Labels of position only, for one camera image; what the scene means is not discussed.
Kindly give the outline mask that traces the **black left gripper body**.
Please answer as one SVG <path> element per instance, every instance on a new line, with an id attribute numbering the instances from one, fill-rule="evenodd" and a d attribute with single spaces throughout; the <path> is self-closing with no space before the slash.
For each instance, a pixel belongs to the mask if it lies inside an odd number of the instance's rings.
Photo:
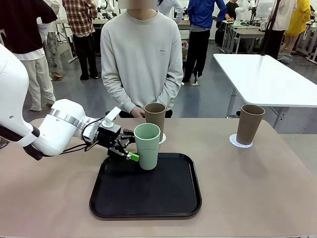
<path id="1" fill-rule="evenodd" d="M 114 125 L 111 128 L 105 128 L 100 125 L 95 136 L 96 143 L 104 148 L 110 148 L 120 133 L 121 126 L 119 125 Z"/>

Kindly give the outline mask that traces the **person's right hand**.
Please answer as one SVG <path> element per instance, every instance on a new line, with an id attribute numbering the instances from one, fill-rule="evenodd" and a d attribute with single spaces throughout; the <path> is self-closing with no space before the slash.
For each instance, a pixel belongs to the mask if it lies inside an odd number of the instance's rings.
<path id="1" fill-rule="evenodd" d="M 145 111 L 140 108 L 140 107 L 134 107 L 130 114 L 134 117 L 134 118 L 143 118 L 145 117 Z"/>

